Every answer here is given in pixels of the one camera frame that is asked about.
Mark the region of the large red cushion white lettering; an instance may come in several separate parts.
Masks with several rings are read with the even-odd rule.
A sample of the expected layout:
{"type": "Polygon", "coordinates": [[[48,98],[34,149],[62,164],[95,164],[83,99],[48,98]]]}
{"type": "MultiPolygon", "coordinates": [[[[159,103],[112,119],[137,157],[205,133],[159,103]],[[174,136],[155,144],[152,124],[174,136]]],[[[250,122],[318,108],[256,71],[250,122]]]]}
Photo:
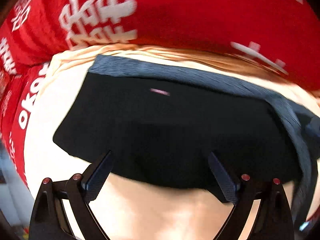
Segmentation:
{"type": "Polygon", "coordinates": [[[246,56],[258,72],[319,91],[319,18],[306,0],[17,0],[1,24],[1,133],[22,179],[24,139],[38,92],[31,82],[55,54],[118,43],[246,56]]]}

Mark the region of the black pants with patterned waistband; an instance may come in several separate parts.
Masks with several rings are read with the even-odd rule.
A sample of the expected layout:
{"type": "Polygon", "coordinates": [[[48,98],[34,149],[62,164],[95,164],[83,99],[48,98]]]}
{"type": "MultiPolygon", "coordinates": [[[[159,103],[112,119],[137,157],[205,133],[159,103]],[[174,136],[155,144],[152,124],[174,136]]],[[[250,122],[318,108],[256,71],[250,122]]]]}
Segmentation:
{"type": "Polygon", "coordinates": [[[237,176],[294,181],[291,212],[299,227],[316,185],[317,127],[310,110],[235,77],[98,55],[53,141],[90,163],[114,153],[119,176],[205,189],[222,202],[211,154],[237,176]]]}

